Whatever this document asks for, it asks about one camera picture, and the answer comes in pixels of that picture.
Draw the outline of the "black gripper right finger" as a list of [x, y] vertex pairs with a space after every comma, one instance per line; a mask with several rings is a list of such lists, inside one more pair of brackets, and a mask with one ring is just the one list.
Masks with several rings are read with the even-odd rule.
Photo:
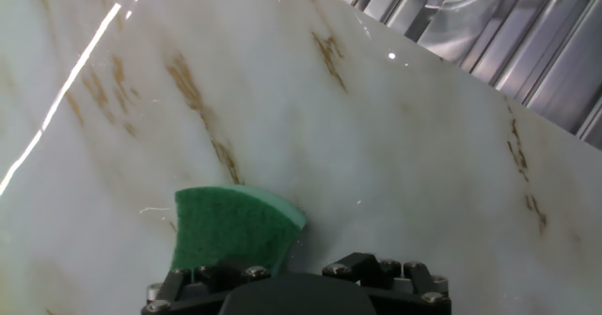
[[361, 287], [412, 294], [436, 291], [436, 280], [424, 263], [397, 260], [379, 260], [375, 255], [354, 252], [329, 263], [322, 270], [323, 276], [359, 283]]

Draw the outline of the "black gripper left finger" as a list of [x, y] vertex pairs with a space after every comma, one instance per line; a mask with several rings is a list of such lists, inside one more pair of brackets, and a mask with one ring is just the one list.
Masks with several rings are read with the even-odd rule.
[[184, 301], [269, 278], [271, 270], [240, 258], [220, 260], [214, 265], [170, 270], [162, 282], [162, 299]]

